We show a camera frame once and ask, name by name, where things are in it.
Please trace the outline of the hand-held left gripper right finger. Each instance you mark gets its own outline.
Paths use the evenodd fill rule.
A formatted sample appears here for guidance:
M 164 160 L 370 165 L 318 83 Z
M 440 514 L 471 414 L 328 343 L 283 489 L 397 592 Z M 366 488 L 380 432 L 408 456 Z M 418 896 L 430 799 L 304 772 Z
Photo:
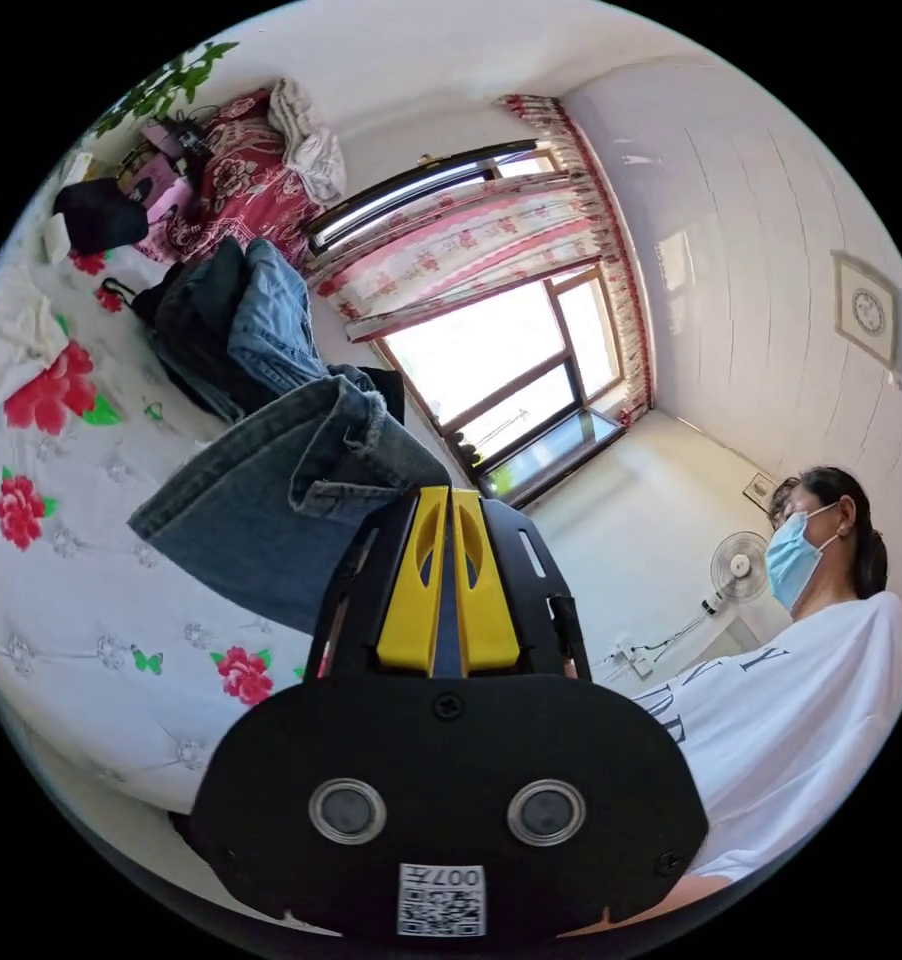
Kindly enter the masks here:
M 451 529 L 462 670 L 510 670 L 518 639 L 477 493 L 451 490 Z

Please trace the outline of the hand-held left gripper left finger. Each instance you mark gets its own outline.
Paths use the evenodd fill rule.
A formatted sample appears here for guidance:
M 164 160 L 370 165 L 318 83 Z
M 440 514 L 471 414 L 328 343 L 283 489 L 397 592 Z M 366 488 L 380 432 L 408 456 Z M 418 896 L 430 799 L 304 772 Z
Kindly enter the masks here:
M 388 670 L 431 670 L 440 621 L 450 488 L 420 489 L 377 643 Z

